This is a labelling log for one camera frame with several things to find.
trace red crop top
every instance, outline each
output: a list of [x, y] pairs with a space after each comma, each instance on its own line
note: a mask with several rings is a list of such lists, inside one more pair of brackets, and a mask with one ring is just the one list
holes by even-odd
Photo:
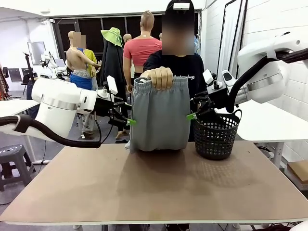
[[162, 42], [155, 38], [133, 39], [124, 46], [124, 57], [133, 59], [135, 66], [143, 66], [150, 54], [162, 49]]

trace hand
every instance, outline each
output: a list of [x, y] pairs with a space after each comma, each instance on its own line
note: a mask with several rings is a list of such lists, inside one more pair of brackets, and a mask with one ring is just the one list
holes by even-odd
[[173, 73], [170, 68], [160, 67], [152, 69], [148, 77], [152, 80], [153, 87], [156, 87], [157, 90], [170, 89], [172, 86]]
[[127, 91], [131, 94], [131, 93], [132, 93], [132, 90], [133, 90], [133, 85], [128, 84], [128, 85], [127, 85]]

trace black laundry basket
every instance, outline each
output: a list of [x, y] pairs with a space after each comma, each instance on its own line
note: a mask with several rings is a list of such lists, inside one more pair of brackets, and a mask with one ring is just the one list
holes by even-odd
[[193, 131], [196, 151], [210, 160], [223, 160], [230, 156], [237, 128], [242, 118], [242, 111], [232, 114], [217, 114], [216, 119], [195, 120]]

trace black cap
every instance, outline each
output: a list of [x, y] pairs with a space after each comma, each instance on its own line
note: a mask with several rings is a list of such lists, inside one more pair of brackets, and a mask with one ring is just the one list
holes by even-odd
[[[175, 3], [189, 3], [188, 10], [174, 10]], [[194, 6], [191, 0], [172, 0], [163, 15], [163, 24], [176, 28], [191, 27], [194, 24]]]

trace folded gray garment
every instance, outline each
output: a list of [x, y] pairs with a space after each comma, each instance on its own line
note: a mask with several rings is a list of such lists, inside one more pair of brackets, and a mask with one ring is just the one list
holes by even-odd
[[174, 77], [168, 90], [157, 90], [149, 78], [135, 79], [131, 117], [137, 123], [130, 130], [130, 152], [184, 149], [190, 130], [186, 119], [189, 113], [186, 77]]

